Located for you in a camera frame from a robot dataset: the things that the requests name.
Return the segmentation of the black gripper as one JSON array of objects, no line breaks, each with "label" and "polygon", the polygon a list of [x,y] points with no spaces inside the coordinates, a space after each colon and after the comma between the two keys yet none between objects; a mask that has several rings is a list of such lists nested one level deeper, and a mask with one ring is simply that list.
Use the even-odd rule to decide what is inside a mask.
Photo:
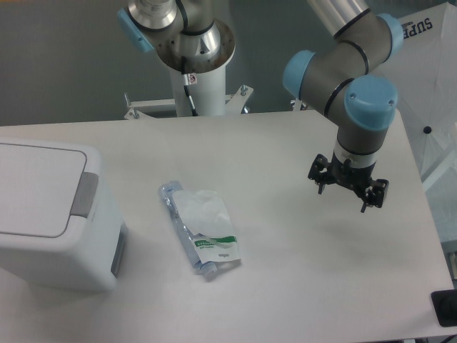
[{"label": "black gripper", "polygon": [[331,162],[318,154],[308,172],[308,179],[318,186],[322,194],[326,185],[337,184],[353,192],[362,199],[361,213],[368,207],[381,208],[388,193],[387,179],[372,179],[375,167],[374,155],[352,155],[346,150],[333,152]]}]

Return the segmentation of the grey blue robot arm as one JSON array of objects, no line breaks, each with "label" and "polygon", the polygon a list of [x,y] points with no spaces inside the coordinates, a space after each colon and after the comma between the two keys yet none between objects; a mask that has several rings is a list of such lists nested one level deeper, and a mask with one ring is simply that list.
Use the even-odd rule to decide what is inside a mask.
[{"label": "grey blue robot arm", "polygon": [[[312,1],[311,8],[336,41],[325,54],[304,50],[283,72],[284,88],[337,128],[333,155],[318,155],[308,177],[324,189],[337,184],[382,207],[388,181],[372,172],[395,115],[398,92],[373,75],[403,45],[403,29],[364,1]],[[212,1],[130,1],[117,18],[140,51],[155,51],[169,69],[179,116],[227,113],[225,68],[235,52],[230,28]]]}]

